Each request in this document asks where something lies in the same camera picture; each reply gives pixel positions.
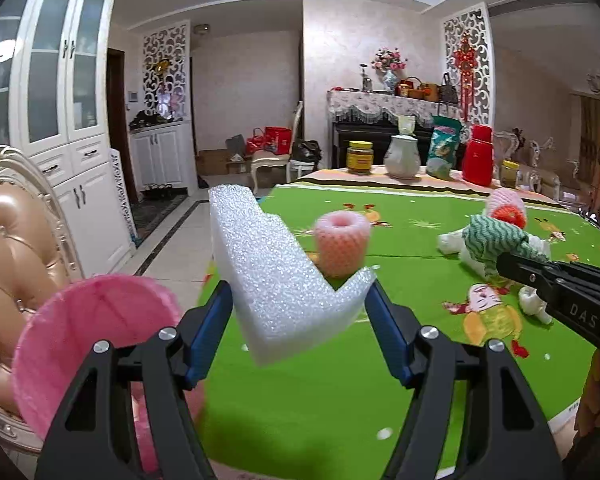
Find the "green white striped wrapper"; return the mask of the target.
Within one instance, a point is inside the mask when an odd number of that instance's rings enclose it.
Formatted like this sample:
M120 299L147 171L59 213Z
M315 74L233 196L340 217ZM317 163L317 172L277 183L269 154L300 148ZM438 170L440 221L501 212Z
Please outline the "green white striped wrapper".
M536 262L550 260L546 240L530 235L514 224L473 214L468 226L462 229L463 246L460 260L483 278L497 276L496 260L503 254L531 259Z

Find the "white L-shaped foam block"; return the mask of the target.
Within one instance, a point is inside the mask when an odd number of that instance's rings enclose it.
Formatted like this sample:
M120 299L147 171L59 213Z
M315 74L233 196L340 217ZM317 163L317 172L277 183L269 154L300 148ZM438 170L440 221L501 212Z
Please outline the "white L-shaped foam block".
M230 284L235 315L254 362L263 366L322 344L361 313L376 280L367 266L333 288L277 214L249 188L209 191L214 261Z

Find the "pink foam fruit net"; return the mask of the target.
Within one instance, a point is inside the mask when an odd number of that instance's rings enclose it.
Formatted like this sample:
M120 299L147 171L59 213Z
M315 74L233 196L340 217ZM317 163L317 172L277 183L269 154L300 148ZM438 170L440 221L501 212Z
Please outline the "pink foam fruit net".
M364 214L338 210L323 214L313 227L315 263L332 280L343 280L364 266L372 226Z

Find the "green cartoon tablecloth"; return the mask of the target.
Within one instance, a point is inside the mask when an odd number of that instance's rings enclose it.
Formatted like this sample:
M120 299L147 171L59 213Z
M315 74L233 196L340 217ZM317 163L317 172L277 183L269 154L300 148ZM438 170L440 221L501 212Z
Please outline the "green cartoon tablecloth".
M600 231L556 237L478 198L291 184L209 192L233 311L196 426L281 479L559 479L548 421L600 348Z

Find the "small yellow lidded jar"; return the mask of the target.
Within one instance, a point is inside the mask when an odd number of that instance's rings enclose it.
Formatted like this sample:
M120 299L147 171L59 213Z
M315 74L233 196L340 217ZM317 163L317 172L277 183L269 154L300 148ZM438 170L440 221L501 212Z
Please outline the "small yellow lidded jar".
M500 183L503 188L516 188L518 185L519 164L503 160L500 167Z

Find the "red thermos flask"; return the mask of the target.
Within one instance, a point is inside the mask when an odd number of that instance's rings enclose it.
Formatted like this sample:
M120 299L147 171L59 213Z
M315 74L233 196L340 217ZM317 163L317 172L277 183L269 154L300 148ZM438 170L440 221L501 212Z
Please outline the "red thermos flask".
M463 179L476 185L490 186L493 168L493 130L485 125L472 125L463 158Z

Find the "tan leather ornate chair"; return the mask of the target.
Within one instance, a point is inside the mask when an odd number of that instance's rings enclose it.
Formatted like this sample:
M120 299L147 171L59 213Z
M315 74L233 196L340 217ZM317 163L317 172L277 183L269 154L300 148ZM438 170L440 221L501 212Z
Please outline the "tan leather ornate chair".
M67 221L42 171L0 145L0 443L36 455L42 441L20 416L12 358L30 318L55 292L83 278Z

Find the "green snack bag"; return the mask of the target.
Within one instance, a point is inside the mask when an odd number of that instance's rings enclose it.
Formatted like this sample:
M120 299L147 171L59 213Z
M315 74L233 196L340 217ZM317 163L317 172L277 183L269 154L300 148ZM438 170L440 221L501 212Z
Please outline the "green snack bag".
M431 136L426 173L431 177L449 180L460 145L462 124L453 118L434 116L434 132Z

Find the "white ceramic teapot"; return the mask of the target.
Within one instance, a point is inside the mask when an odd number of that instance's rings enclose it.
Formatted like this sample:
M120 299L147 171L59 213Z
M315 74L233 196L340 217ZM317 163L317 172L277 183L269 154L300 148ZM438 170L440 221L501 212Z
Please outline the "white ceramic teapot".
M390 177L400 180L414 179L420 167L417 140L414 136L408 134L393 136L384 163Z

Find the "white shoe cabinet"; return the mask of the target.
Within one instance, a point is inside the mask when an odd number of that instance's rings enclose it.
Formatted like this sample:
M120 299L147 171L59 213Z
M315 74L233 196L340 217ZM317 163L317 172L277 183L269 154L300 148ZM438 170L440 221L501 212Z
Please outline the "white shoe cabinet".
M136 188L170 184L188 196L198 191L194 136L189 120L143 128L129 135Z

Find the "yellow lidded glass jar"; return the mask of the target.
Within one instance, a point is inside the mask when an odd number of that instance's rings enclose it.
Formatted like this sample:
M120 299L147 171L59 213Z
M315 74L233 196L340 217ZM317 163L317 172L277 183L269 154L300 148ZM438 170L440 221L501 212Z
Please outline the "yellow lidded glass jar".
M373 144L368 141L350 141L347 150L347 168L352 174L369 174L374 163Z

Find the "red chinese knot ornament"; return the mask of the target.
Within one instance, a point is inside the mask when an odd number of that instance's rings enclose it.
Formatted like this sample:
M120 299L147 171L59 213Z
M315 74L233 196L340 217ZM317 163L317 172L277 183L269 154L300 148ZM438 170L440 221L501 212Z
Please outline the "red chinese knot ornament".
M460 73L460 108L468 122L475 99L475 70L478 67L476 49L471 45L468 32L464 32L460 46L453 52L454 65Z

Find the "lace covered black piano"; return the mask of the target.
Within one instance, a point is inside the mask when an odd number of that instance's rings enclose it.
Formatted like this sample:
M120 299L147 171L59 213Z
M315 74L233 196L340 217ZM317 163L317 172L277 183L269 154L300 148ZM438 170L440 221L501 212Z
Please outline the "lace covered black piano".
M434 116L462 119L457 106L362 91L327 91L329 162L332 168L346 166L352 140L373 144L374 163L381 164L391 137L399 133L399 117L413 116L420 160L427 160L434 133Z

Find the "white chair with bags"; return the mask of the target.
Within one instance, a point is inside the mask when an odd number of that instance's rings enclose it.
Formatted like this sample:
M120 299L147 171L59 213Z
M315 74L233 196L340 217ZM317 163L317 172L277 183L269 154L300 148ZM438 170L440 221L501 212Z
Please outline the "white chair with bags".
M322 160L320 144L299 136L303 109L304 103L299 101L292 114L290 128L266 127L263 130L263 142L251 154L253 193L259 191L258 172L261 169L284 168L287 183L291 181L293 172L300 178L305 171L317 170Z

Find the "pink flower vase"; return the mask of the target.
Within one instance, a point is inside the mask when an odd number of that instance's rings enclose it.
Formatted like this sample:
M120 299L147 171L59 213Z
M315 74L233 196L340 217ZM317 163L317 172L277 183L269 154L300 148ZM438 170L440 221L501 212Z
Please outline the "pink flower vase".
M393 93L399 83L399 72L406 67L407 58L404 58L399 48L380 48L374 54L370 66L381 73L381 81L387 91Z

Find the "white tall cabinet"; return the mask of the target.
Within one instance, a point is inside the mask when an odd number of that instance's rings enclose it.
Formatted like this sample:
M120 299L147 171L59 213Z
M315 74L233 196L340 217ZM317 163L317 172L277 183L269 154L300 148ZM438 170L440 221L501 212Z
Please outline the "white tall cabinet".
M106 63L114 0L0 4L0 144L54 190L83 276L131 255L111 167Z

